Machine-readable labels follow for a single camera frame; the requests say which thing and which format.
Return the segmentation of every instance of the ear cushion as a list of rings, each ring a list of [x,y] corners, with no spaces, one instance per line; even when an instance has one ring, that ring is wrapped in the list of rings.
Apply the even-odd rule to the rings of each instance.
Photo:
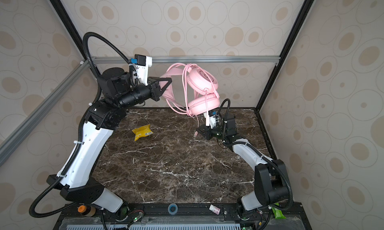
[[[189,72],[187,75],[187,83],[201,95],[205,95],[204,89],[208,89],[208,93],[214,93],[215,89],[218,88],[218,82],[215,77],[208,72],[205,73],[199,68],[193,68]]]
[[[220,100],[216,97],[214,93],[207,94],[207,105],[208,110],[218,108],[220,106]],[[207,108],[205,106],[205,96],[196,98],[195,100],[189,102],[188,108],[189,111],[195,116],[206,112]]]

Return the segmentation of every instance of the yellow package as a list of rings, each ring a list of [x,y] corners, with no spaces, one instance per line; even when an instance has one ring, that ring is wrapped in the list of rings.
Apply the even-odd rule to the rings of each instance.
[[[140,137],[146,137],[146,136],[149,136],[151,135],[153,132],[149,129],[149,125],[145,125],[145,126],[142,126],[142,127],[139,127],[139,128],[135,128],[132,130],[132,132],[134,134],[136,134],[135,136],[135,141],[137,141],[137,139],[139,139]]]

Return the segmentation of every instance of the green package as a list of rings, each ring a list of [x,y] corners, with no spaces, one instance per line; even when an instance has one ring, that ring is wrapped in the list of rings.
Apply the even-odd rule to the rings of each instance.
[[[272,211],[276,219],[286,219],[286,217],[283,215],[283,213],[280,210],[272,207]]]

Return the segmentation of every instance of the patterned wallpaper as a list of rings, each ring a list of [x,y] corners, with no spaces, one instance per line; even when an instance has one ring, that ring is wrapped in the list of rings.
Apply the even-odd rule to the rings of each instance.
[[[127,56],[279,55],[303,1],[62,0],[80,35],[94,31]],[[95,38],[89,48],[95,56],[117,56]],[[233,106],[253,107],[273,63],[203,65]],[[149,75],[165,72],[166,66],[154,64]],[[162,100],[146,106],[167,105]]]
[[[317,0],[262,108],[314,230],[382,229],[384,0]]]
[[[81,55],[46,0],[0,0],[0,144],[65,77]],[[32,218],[28,209],[61,169],[78,122],[96,94],[86,71],[0,167],[0,229],[52,229],[58,215]],[[63,206],[57,190],[39,212]]]
[[[0,144],[79,64],[46,0],[0,0]]]

